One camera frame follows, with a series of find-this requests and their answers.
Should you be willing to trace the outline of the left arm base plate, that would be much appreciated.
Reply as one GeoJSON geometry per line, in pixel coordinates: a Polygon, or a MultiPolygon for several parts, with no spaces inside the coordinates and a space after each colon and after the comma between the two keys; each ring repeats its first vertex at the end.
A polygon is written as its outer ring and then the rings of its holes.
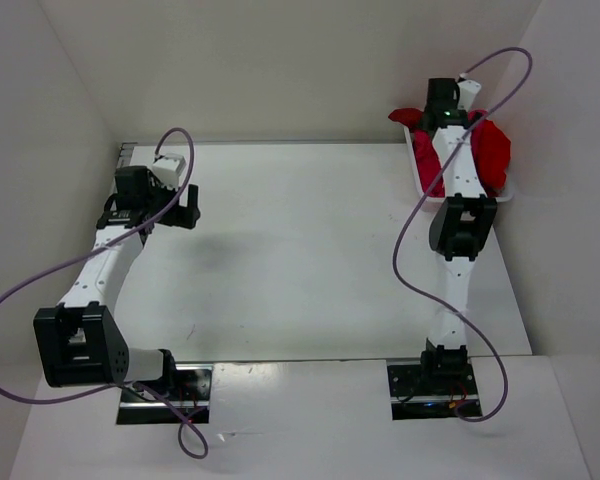
{"type": "MultiPolygon", "coordinates": [[[[173,372],[172,384],[149,387],[166,398],[194,424],[208,424],[213,380],[212,364],[179,362],[173,372]]],[[[120,394],[117,425],[166,425],[180,420],[159,399],[140,386],[126,387],[120,394]]]]}

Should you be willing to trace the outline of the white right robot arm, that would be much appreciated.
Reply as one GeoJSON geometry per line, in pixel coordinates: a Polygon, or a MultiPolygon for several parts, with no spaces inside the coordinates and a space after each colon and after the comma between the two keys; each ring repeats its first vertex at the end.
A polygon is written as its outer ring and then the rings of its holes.
{"type": "Polygon", "coordinates": [[[428,80],[422,126],[432,135],[444,187],[444,200],[429,228],[443,304],[418,369],[420,385],[430,393],[460,382],[467,372],[466,328],[458,315],[467,312],[472,271],[497,212],[497,202],[478,178],[471,147],[468,108],[479,91],[480,85],[471,80],[428,80]]]}

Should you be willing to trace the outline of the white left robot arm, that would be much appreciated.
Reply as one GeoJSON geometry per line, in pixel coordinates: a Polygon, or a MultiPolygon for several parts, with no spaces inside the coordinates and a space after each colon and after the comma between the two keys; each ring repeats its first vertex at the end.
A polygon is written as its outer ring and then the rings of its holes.
{"type": "Polygon", "coordinates": [[[153,230],[149,219],[158,215],[160,224],[185,229],[199,220],[197,186],[189,185],[186,203],[176,198],[184,172],[180,155],[116,171],[115,190],[96,223],[95,256],[59,303],[39,309],[33,320],[49,386],[141,382],[160,400],[177,392],[180,377],[171,352],[130,347],[113,313],[127,274],[153,230]]]}

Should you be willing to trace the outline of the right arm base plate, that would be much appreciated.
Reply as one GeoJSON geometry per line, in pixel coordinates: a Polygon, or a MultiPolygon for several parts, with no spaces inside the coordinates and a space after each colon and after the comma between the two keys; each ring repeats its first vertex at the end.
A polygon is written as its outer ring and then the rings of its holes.
{"type": "Polygon", "coordinates": [[[455,377],[426,377],[416,360],[386,364],[393,421],[446,419],[482,415],[474,371],[470,364],[455,377]]]}

